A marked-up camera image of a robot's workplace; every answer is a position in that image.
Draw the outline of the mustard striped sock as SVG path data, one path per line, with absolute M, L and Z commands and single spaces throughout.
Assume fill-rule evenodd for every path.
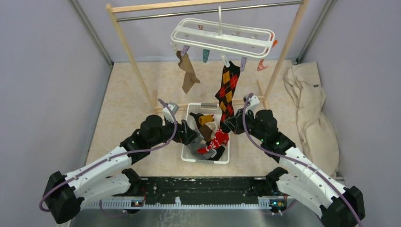
M 199 122 L 200 126 L 203 126 L 203 125 L 205 125 L 207 123 L 210 123 L 210 122 L 214 122 L 214 115 L 213 114 L 209 114 L 209 115 L 200 116 L 199 119 L 198 119 L 198 122 Z

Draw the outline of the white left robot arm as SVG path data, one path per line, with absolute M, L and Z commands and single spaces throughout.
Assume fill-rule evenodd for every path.
M 39 208 L 51 213 L 57 224 L 70 221 L 94 201 L 117 194 L 135 196 L 142 189 L 141 178 L 129 167 L 171 141 L 188 145 L 198 136 L 186 120 L 150 115 L 132 135 L 107 155 L 67 174 L 49 176 Z

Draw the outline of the red white patterned sock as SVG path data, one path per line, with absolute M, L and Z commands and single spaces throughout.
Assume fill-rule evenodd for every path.
M 222 129 L 218 129 L 210 144 L 205 148 L 197 149 L 197 152 L 199 154 L 206 154 L 212 149 L 217 149 L 221 146 L 226 146 L 228 142 L 229 142 L 229 134 L 224 132 Z

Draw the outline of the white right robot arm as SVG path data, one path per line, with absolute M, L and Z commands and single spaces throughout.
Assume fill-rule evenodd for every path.
M 253 144 L 278 162 L 281 167 L 266 176 L 266 188 L 272 195 L 287 194 L 308 207 L 325 227 L 360 227 L 365 217 L 362 192 L 337 182 L 309 160 L 279 131 L 271 110 L 248 110 L 224 120 L 224 132 L 246 133 Z

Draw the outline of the black blue sock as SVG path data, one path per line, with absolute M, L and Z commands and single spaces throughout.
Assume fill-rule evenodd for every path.
M 214 115 L 190 113 L 195 120 L 197 137 L 187 146 L 190 153 L 199 160 L 218 161 L 229 142 L 229 135 L 217 126 Z

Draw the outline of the grey sock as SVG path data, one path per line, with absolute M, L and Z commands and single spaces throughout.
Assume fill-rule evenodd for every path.
M 217 151 L 215 149 L 211 149 L 210 151 L 207 151 L 206 153 L 199 153 L 198 150 L 202 148 L 206 148 L 208 145 L 205 143 L 202 143 L 199 139 L 195 139 L 192 143 L 190 143 L 187 148 L 189 149 L 190 154 L 195 158 L 199 160 L 208 160 L 210 158 L 213 158 L 217 155 Z

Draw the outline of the argyle red yellow sock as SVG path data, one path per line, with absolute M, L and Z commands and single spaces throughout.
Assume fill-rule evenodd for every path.
M 222 111 L 220 118 L 220 129 L 224 133 L 229 132 L 229 128 L 225 126 L 224 121 L 234 116 L 233 97 L 236 86 L 240 77 L 240 67 L 229 61 L 229 66 L 224 66 L 222 70 L 221 86 L 215 94 L 218 100 L 219 108 Z

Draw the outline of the beige brown sock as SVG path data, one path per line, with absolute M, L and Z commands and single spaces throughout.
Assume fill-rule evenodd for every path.
M 214 122 L 207 123 L 199 128 L 199 132 L 203 137 L 205 142 L 209 142 L 213 140 L 216 132 L 217 132 L 217 125 Z

